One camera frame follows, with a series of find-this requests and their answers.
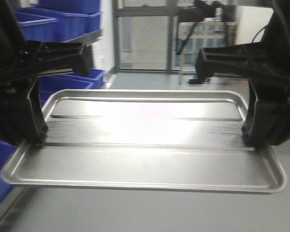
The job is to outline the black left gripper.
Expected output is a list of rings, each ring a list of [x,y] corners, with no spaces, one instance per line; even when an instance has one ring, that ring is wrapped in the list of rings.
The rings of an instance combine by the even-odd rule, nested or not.
[[[36,76],[66,71],[87,76],[89,53],[85,43],[26,40],[8,2],[0,0],[0,139],[43,143],[48,126]]]

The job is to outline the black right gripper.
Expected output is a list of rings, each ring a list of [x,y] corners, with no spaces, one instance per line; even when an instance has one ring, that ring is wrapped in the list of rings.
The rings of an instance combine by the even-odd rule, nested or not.
[[[246,146],[281,145],[290,139],[290,0],[270,0],[273,14],[259,42],[201,48],[200,81],[215,73],[247,78],[249,104],[241,128]]]

